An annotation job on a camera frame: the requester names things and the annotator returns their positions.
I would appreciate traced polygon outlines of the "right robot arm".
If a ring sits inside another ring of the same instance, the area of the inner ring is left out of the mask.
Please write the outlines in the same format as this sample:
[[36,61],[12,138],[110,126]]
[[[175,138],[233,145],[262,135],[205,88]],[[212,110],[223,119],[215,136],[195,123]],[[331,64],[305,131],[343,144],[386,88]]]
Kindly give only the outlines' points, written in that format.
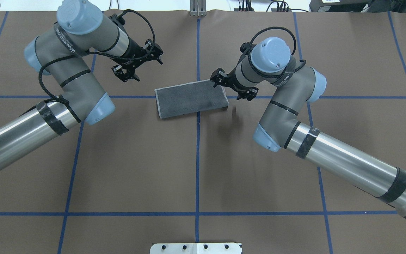
[[327,81],[305,60],[297,60],[287,43],[269,37],[241,46],[241,57],[230,72],[216,69],[210,76],[214,86],[230,88],[237,99],[251,101],[257,85],[269,82],[276,87],[253,139],[258,145],[277,152],[286,149],[351,183],[356,188],[393,207],[406,219],[406,170],[386,163],[316,126],[298,120],[300,110],[317,101]]

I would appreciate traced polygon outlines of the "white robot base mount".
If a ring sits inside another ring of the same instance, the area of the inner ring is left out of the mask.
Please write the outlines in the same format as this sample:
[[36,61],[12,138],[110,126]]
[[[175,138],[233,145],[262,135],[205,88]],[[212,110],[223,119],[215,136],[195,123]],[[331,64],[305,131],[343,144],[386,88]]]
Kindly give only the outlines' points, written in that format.
[[241,243],[157,243],[150,248],[150,254],[242,254]]

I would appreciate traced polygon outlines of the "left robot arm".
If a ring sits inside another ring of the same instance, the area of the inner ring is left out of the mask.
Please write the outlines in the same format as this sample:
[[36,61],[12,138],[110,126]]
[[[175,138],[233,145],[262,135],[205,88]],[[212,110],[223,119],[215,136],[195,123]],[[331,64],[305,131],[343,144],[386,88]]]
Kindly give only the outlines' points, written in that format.
[[0,127],[0,171],[74,126],[95,124],[109,116],[115,105],[84,61],[100,55],[115,62],[113,74],[122,82],[139,81],[135,73],[143,63],[162,63],[156,35],[140,44],[129,36],[122,10],[106,16],[88,0],[64,0],[53,27],[24,49],[24,56],[38,75],[48,96],[15,120]]

